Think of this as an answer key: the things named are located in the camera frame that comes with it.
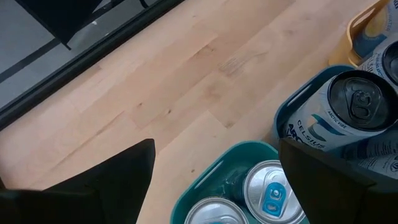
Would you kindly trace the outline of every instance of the energy drink can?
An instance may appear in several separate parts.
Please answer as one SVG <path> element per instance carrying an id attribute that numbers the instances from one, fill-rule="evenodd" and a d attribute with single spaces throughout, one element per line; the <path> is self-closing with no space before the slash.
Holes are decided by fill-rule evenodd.
<path id="1" fill-rule="evenodd" d="M 249 221 L 232 201 L 210 197 L 196 203 L 188 212 L 184 222 L 184 224 L 202 223 L 249 224 Z"/>
<path id="2" fill-rule="evenodd" d="M 398 179 L 398 154 L 350 161 L 350 163 L 357 164 L 360 167 L 366 168 L 373 172 Z"/>
<path id="3" fill-rule="evenodd" d="M 375 73 L 398 91 L 398 41 L 377 48 L 358 69 Z"/>
<path id="4" fill-rule="evenodd" d="M 389 154 L 398 154 L 398 129 L 349 144 L 343 149 L 343 157 L 347 160 L 367 159 Z"/>
<path id="5" fill-rule="evenodd" d="M 279 161 L 255 165 L 243 185 L 245 203 L 261 223 L 300 223 L 305 214 Z"/>
<path id="6" fill-rule="evenodd" d="M 286 122 L 285 137 L 329 151 L 381 134 L 398 116 L 397 93 L 366 71 L 327 81 Z"/>
<path id="7" fill-rule="evenodd" d="M 354 51 L 364 58 L 383 40 L 398 31 L 398 0 L 391 0 L 353 40 Z"/>

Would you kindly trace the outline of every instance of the beverage can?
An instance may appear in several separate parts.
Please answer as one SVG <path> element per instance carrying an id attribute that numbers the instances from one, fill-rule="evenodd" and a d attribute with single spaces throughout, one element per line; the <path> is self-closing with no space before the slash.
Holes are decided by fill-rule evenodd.
<path id="1" fill-rule="evenodd" d="M 398 31 L 398 0 L 391 0 L 353 39 L 354 51 L 364 58 L 381 42 Z"/>
<path id="2" fill-rule="evenodd" d="M 343 148 L 343 158 L 347 160 L 366 159 L 395 153 L 398 154 L 398 129 L 386 131 Z"/>
<path id="3" fill-rule="evenodd" d="M 284 136 L 322 151 L 383 133 L 397 119 L 397 93 L 362 70 L 328 80 L 285 123 Z"/>
<path id="4" fill-rule="evenodd" d="M 398 91 L 398 41 L 387 46 L 382 44 L 358 69 L 382 77 Z"/>
<path id="5" fill-rule="evenodd" d="M 350 163 L 393 179 L 398 179 L 398 154 L 350 161 Z"/>
<path id="6" fill-rule="evenodd" d="M 247 174 L 244 201 L 261 223 L 300 223 L 305 214 L 279 161 L 260 162 Z"/>
<path id="7" fill-rule="evenodd" d="M 229 223 L 249 224 L 243 211 L 232 201 L 209 197 L 196 203 L 185 219 L 184 224 Z"/>

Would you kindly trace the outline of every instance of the yellow container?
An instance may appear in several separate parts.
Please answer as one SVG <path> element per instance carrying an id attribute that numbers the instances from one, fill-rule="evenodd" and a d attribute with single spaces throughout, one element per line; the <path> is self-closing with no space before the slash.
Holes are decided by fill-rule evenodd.
<path id="1" fill-rule="evenodd" d="M 367 9 L 356 15 L 349 23 L 345 34 L 341 37 L 335 50 L 329 57 L 329 65 L 349 64 L 355 67 L 361 58 L 353 49 L 353 38 L 356 37 L 368 22 L 389 2 L 389 0 L 379 0 Z"/>

